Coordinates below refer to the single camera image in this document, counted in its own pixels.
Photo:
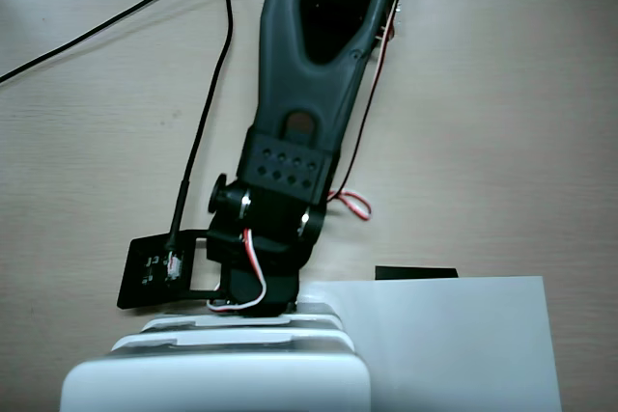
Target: black cable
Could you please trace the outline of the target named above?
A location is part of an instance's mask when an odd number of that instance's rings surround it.
[[[382,38],[383,41],[388,41],[388,38],[387,38],[388,34],[389,34],[388,31],[384,31],[383,38]],[[363,130],[365,129],[365,123],[367,122],[367,116],[369,115],[369,110],[371,109],[371,103],[374,100],[374,93],[376,92],[376,87],[378,86],[378,81],[379,81],[379,75],[381,74],[382,66],[384,65],[384,58],[385,58],[385,54],[382,57],[382,59],[378,62],[377,80],[375,84],[372,86],[371,92],[369,93],[369,99],[367,100],[367,106],[365,107],[365,113],[363,113],[363,118],[360,121],[360,128],[358,129],[358,135],[356,136],[356,144],[354,145],[354,151],[351,153],[351,159],[350,159],[350,164],[348,165],[348,170],[346,171],[346,175],[344,176],[344,179],[339,185],[339,188],[337,189],[335,194],[328,195],[328,200],[327,200],[328,203],[332,202],[339,195],[341,195],[341,192],[343,192],[344,188],[346,187],[346,183],[348,183],[348,178],[350,177],[351,168],[354,165],[354,161],[356,160],[356,155],[358,154],[358,148],[360,147],[360,139],[363,136]]]
[[[191,147],[191,153],[186,161],[186,167],[184,168],[183,181],[178,192],[178,198],[176,199],[176,207],[174,208],[174,217],[172,218],[172,225],[170,226],[170,235],[165,245],[166,249],[173,251],[176,247],[176,240],[178,233],[181,229],[181,221],[183,219],[184,203],[186,202],[186,195],[189,189],[189,178],[191,177],[191,171],[193,170],[193,164],[195,163],[195,157],[197,156],[197,150],[200,148],[200,142],[202,141],[202,135],[204,134],[204,127],[206,126],[206,118],[209,115],[209,111],[212,106],[212,98],[214,97],[214,91],[216,89],[216,83],[219,79],[219,73],[223,67],[223,62],[230,49],[232,43],[232,35],[234,33],[234,13],[232,11],[232,0],[225,0],[225,7],[228,14],[228,33],[223,43],[223,48],[219,54],[219,59],[214,67],[212,73],[211,86],[209,88],[209,94],[206,97],[204,103],[204,109],[202,110],[202,117],[200,123],[197,126],[197,132],[195,133],[195,140],[193,140],[193,147]]]
[[[72,47],[75,47],[76,45],[78,45],[81,42],[84,42],[85,40],[91,38],[92,36],[94,36],[95,34],[101,32],[104,29],[107,29],[108,27],[112,26],[113,24],[117,23],[118,21],[120,21],[121,19],[126,18],[127,16],[129,16],[130,14],[134,14],[135,12],[143,9],[144,7],[148,6],[149,4],[152,4],[154,1],[156,0],[142,0],[141,2],[135,4],[133,7],[130,7],[128,9],[126,9],[123,12],[120,12],[119,14],[109,18],[107,21],[101,23],[99,26],[96,26],[95,28],[91,29],[90,31],[82,34],[81,36],[79,36],[78,38],[73,39],[72,41],[69,41],[67,43],[65,43],[64,45],[61,45],[57,48],[54,48],[53,50],[50,50],[47,53],[44,53],[43,55],[41,55],[40,57],[35,58],[34,60],[29,61],[28,63],[25,63],[24,65],[13,69],[12,71],[7,72],[6,74],[0,76],[0,84],[8,81],[9,79],[17,76],[18,74],[21,74],[22,72],[35,67],[36,65],[39,65],[40,63],[49,60],[50,58],[55,57],[56,55],[59,55],[61,53],[63,53],[66,50],[69,50]]]

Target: black knob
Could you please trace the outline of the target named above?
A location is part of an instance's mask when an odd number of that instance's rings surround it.
[[[209,200],[209,213],[216,212],[225,204],[225,183],[227,179],[225,174],[220,175],[216,179],[214,187],[212,188],[211,199]]]

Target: robotic arm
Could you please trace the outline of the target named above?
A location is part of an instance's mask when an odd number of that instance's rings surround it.
[[[217,180],[207,231],[179,232],[173,249],[166,246],[168,234],[131,242],[120,308],[180,299],[255,300],[262,284],[247,258],[245,230],[252,231],[267,292],[244,312],[275,316],[295,303],[298,272],[322,229],[358,87],[394,2],[266,0],[259,105],[237,178],[229,184],[225,175]],[[201,237],[208,259],[221,263],[215,291],[189,289]]]

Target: wooden table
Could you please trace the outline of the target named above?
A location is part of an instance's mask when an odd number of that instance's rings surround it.
[[[0,73],[137,1],[0,0]],[[186,228],[208,225],[214,180],[236,170],[263,1],[233,0]],[[610,410],[618,0],[402,8],[350,179],[374,220],[334,206],[302,278],[372,279],[376,264],[543,275],[564,409]],[[223,0],[161,0],[0,86],[0,409],[53,410],[72,366],[152,318],[115,307],[126,249],[169,227],[225,30]],[[214,264],[198,266],[195,287],[211,286]]]

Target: white sheet of paper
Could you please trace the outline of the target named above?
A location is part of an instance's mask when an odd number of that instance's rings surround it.
[[[561,411],[541,277],[311,282],[372,375],[373,410]]]

